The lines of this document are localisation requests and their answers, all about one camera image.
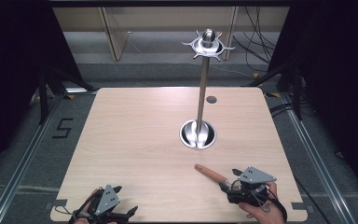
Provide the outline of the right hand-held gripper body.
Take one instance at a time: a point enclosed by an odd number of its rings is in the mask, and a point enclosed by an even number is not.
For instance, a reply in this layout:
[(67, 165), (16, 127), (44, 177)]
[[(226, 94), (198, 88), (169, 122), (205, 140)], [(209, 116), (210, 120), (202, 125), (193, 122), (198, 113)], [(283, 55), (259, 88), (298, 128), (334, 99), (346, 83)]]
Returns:
[(226, 193), (227, 199), (234, 204), (248, 203), (260, 207), (266, 203), (269, 196), (267, 183), (276, 180), (275, 176), (249, 166), (229, 186), (229, 191)]

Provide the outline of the person's right hand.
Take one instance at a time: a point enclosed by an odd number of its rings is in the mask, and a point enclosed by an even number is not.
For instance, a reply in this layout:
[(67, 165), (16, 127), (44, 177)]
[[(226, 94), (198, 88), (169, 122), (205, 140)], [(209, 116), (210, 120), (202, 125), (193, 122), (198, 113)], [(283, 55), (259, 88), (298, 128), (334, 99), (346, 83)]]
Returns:
[(247, 213), (247, 218), (255, 218), (259, 224), (284, 224), (280, 208), (271, 201), (262, 207), (255, 207), (248, 203), (239, 203), (239, 208)]

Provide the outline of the black metal stand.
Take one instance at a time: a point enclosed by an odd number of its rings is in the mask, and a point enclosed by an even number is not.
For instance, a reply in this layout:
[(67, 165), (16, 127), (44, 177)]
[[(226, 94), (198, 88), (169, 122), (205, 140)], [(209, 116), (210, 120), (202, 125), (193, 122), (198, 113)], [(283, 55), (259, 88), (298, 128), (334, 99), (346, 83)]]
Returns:
[(257, 78), (250, 84), (246, 84), (246, 87), (257, 87), (277, 75), (280, 75), (281, 77), (276, 88), (278, 91), (288, 91), (289, 88), (293, 89), (294, 96), (292, 104), (294, 107), (294, 112), (296, 117), (299, 120), (302, 120), (300, 112), (301, 75), (297, 63), (283, 63), (282, 65), (279, 65), (268, 71), (264, 76)]
[(62, 84), (64, 80), (72, 82), (77, 86), (84, 88), (86, 91), (97, 91), (96, 87), (86, 83), (82, 77), (75, 77), (57, 67), (42, 64), (40, 74), (38, 76), (38, 90), (41, 109), (40, 124), (43, 124), (48, 119), (48, 90), (51, 90), (54, 96), (64, 96), (67, 93), (66, 88)]

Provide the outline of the aluminium floor rail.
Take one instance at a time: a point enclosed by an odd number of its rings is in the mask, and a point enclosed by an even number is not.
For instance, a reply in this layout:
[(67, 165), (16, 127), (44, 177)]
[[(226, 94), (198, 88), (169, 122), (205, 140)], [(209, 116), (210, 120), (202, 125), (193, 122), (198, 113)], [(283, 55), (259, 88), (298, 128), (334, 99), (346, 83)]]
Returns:
[(288, 114), (290, 120), (294, 124), (301, 142), (303, 143), (303, 146), (307, 151), (307, 154), (310, 157), (310, 161), (315, 169), (315, 172), (319, 176), (324, 190), (337, 212), (339, 220), (342, 224), (355, 224), (355, 219), (347, 205), (346, 200), (342, 196), (336, 182), (333, 180), (333, 177), (329, 173), (303, 121), (297, 118), (294, 110), (290, 110)]
[(46, 118), (38, 125), (33, 138), (25, 149), (20, 162), (18, 163), (14, 173), (5, 185), (2, 193), (0, 194), (0, 224), (7, 213), (7, 209), (10, 207), (13, 198), (17, 192), (17, 189), (23, 180), (24, 175), (28, 171), (28, 168), (34, 158), (36, 151), (38, 150), (44, 135), (46, 134), (47, 128), (50, 124), (51, 118), (55, 113), (58, 105), (62, 101), (63, 96), (54, 96), (48, 106), (48, 114)]

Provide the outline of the wooden-handled kitchen utensil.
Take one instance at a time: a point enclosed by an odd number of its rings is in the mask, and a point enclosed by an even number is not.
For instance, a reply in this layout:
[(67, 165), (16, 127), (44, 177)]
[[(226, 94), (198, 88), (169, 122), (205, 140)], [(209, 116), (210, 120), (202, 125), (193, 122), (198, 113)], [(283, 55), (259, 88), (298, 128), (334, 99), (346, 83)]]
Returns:
[(202, 173), (203, 175), (206, 175), (207, 177), (211, 178), (212, 181), (216, 182), (216, 183), (221, 183), (221, 184), (227, 184), (228, 180), (226, 177), (224, 177), (223, 175), (218, 174), (217, 172), (209, 169), (206, 166), (203, 166), (201, 164), (195, 164), (194, 168), (199, 171), (200, 173)]

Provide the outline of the beige wooden furniture frame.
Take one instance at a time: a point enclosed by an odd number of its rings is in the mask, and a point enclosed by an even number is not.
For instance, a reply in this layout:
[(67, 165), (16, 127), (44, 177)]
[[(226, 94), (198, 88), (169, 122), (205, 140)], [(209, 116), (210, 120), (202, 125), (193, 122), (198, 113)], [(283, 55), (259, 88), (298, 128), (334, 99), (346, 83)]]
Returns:
[(236, 32), (249, 32), (256, 24), (266, 32), (279, 32), (288, 7), (55, 7), (65, 32), (103, 32), (111, 58), (121, 59), (130, 32), (202, 32), (221, 34), (228, 46)]

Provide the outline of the metal utensil rack stand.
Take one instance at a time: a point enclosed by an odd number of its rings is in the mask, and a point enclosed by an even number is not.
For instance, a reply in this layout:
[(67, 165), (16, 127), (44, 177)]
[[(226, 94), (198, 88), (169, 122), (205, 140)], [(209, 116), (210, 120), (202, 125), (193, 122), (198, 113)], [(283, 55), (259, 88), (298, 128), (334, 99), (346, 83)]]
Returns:
[(199, 32), (196, 34), (197, 37), (192, 42), (183, 44), (193, 49), (194, 59), (202, 58), (197, 117), (182, 125), (180, 139), (186, 147), (202, 150), (210, 147), (216, 139), (215, 128), (203, 119), (210, 60), (215, 58), (221, 61), (220, 55), (225, 50), (231, 50), (231, 47), (226, 47), (220, 40), (220, 35), (213, 29), (206, 29), (202, 34)]

